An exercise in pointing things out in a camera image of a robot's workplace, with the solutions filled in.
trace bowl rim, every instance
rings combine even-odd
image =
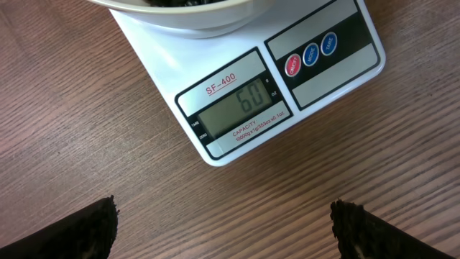
[[[88,0],[94,4],[108,7],[124,12],[136,12],[143,14],[192,14],[215,11],[219,9],[225,9],[241,4],[246,4],[254,0],[225,0],[212,4],[202,4],[198,6],[187,6],[187,7],[153,7],[153,6],[138,6],[135,4],[125,4],[113,0]]]

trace wood grain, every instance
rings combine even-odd
[[[212,168],[106,9],[0,0],[0,246],[113,194],[111,258],[339,258],[342,198],[460,258],[460,1],[367,4],[383,73]]]

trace blue button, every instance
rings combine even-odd
[[[321,42],[321,52],[325,56],[332,55],[337,48],[337,35],[333,32],[329,32],[324,36]]]
[[[303,63],[311,67],[316,64],[319,58],[319,47],[316,43],[310,43],[303,52]]]

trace bowl contents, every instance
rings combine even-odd
[[[181,7],[197,6],[201,4],[211,4],[223,0],[146,0],[151,6],[155,7]]]

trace red button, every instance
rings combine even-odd
[[[302,59],[299,54],[292,54],[286,61],[285,72],[289,77],[296,76],[302,68]]]

